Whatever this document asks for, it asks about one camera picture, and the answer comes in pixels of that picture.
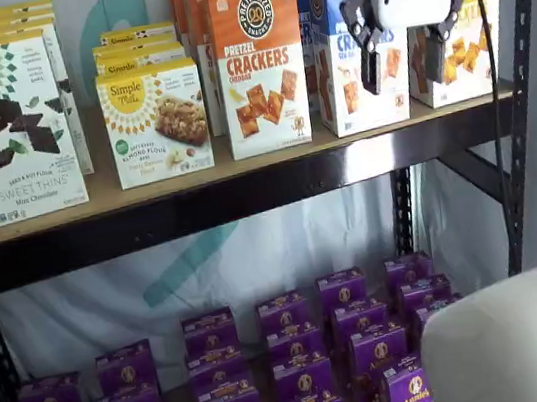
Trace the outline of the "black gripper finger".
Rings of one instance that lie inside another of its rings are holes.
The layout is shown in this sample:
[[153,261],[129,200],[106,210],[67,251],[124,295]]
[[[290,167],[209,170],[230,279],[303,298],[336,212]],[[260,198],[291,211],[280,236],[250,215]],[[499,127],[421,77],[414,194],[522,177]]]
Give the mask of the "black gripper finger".
[[386,41],[385,34],[392,29],[380,22],[376,2],[377,0],[343,0],[340,12],[351,38],[361,52],[362,84],[368,92],[379,95],[382,92],[382,64],[378,47]]
[[428,80],[443,83],[445,68],[446,42],[458,21],[459,11],[464,0],[451,0],[445,20],[440,23],[428,24],[425,27],[425,74]]

